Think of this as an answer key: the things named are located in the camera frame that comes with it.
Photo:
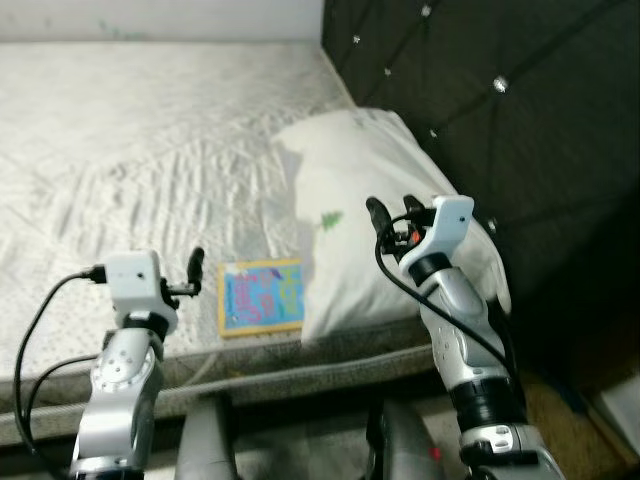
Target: quilted mattress cover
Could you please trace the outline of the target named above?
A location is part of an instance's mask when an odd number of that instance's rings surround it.
[[[203,292],[182,302],[165,341],[160,416],[220,388],[260,401],[424,369],[429,347],[415,323],[309,348],[299,333],[223,341],[217,332],[217,264],[300,253],[270,137],[349,106],[320,47],[306,43],[0,45],[0,444],[18,441],[10,383],[39,303],[113,251],[157,250],[171,281],[184,279],[195,245],[207,254]],[[112,328],[106,287],[69,284],[32,337],[27,388],[54,363],[99,352]],[[45,382],[36,436],[74,431],[86,370]]]

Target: white wall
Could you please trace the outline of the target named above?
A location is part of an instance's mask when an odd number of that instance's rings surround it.
[[[0,40],[312,40],[324,0],[0,0]]]

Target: black cable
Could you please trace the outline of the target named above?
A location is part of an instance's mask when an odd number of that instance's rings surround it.
[[[33,410],[33,404],[36,401],[36,396],[38,395],[38,390],[44,383],[44,381],[51,375],[53,372],[58,370],[59,368],[66,367],[67,365],[72,365],[74,363],[80,362],[88,362],[89,360],[95,360],[98,358],[97,355],[85,355],[82,357],[75,357],[69,360],[64,360],[63,362],[56,363],[52,367],[49,367],[45,372],[38,377],[36,382],[33,384],[33,388],[29,392],[29,397],[27,398],[27,404],[24,407],[23,418],[25,422],[25,426],[27,427],[27,431],[31,438],[33,438],[33,432],[31,431],[31,411]]]
[[[38,322],[40,321],[42,314],[44,313],[45,309],[49,305],[49,302],[65,283],[71,280],[74,280],[76,278],[91,278],[91,273],[80,272],[80,273],[74,273],[73,275],[68,275],[64,277],[62,280],[60,280],[47,294],[46,298],[40,305],[40,308],[38,309],[35,316],[33,317],[33,320],[31,321],[31,325],[29,325],[29,328],[27,329],[27,333],[25,333],[24,337],[22,338],[22,343],[20,344],[20,348],[18,349],[18,356],[16,357],[15,371],[13,374],[13,400],[14,400],[13,415],[15,417],[18,433],[20,434],[20,437],[22,438],[22,441],[24,442],[24,444],[27,446],[29,453],[37,457],[41,461],[42,465],[47,470],[47,472],[56,480],[67,480],[67,477],[66,475],[62,474],[56,468],[56,466],[53,465],[46,457],[44,457],[40,452],[40,450],[38,449],[38,447],[36,447],[33,441],[33,437],[31,436],[31,429],[27,426],[25,419],[23,417],[22,392],[21,392],[22,361],[24,359],[24,352],[27,348],[27,343],[29,342],[29,339],[31,338],[33,331],[38,325]]]
[[[471,337],[478,344],[480,344],[480,346],[485,348],[491,355],[493,355],[496,358],[496,360],[498,360],[502,364],[502,366],[507,370],[507,372],[509,373],[509,376],[511,377],[512,381],[514,382],[514,386],[516,388],[516,394],[518,395],[520,401],[522,402],[522,407],[526,409],[526,397],[524,395],[524,389],[522,388],[522,384],[520,383],[520,379],[518,377],[518,372],[515,369],[514,365],[510,364],[507,361],[507,359],[506,359],[506,357],[504,355],[502,355],[493,345],[491,345],[484,338],[482,338],[480,335],[478,335],[476,332],[474,332],[471,328],[467,327],[464,323],[459,322],[458,320],[456,320],[455,318],[453,318],[452,316],[447,314],[444,310],[439,308],[437,305],[431,303],[429,300],[427,300],[425,298],[426,295],[421,295],[421,294],[417,293],[415,290],[413,290],[413,289],[409,288],[407,285],[405,285],[401,280],[399,280],[397,277],[395,277],[389,271],[387,266],[382,261],[382,251],[381,251],[382,241],[392,231],[394,224],[396,224],[397,222],[402,221],[402,220],[410,220],[410,219],[411,219],[410,214],[401,215],[399,217],[396,217],[391,221],[391,223],[389,225],[386,226],[386,228],[382,232],[380,232],[380,235],[378,235],[378,238],[376,240],[376,246],[375,246],[375,256],[376,256],[376,262],[378,263],[378,267],[380,267],[380,270],[382,270],[382,273],[395,286],[400,288],[400,290],[405,292],[407,295],[410,295],[418,303],[420,303],[421,305],[423,305],[426,308],[428,308],[429,310],[431,310],[433,313],[435,313],[436,315],[441,317],[446,322],[448,322],[451,325],[453,325],[454,327],[458,328],[464,334],[466,334],[469,337]],[[509,338],[509,340],[507,342],[507,345],[509,345],[509,346],[512,345],[510,338]],[[513,359],[515,359],[514,352],[510,352],[510,356]]]

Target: tufted headboard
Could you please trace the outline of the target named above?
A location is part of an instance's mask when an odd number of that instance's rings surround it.
[[[476,200],[531,350],[637,289],[637,0],[327,0],[355,101],[396,111]]]

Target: floor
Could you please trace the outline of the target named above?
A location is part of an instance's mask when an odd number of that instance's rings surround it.
[[[571,412],[552,389],[534,376],[525,376],[525,390],[530,419],[540,428],[567,480],[620,478],[621,459],[588,419]],[[443,453],[448,478],[463,479],[465,468],[458,459],[459,430],[449,398],[436,395],[411,403]],[[356,480],[364,472],[368,455],[366,418],[364,411],[350,412],[243,434],[236,444],[238,471],[244,480]],[[175,460],[175,450],[154,454],[145,478],[173,479]]]

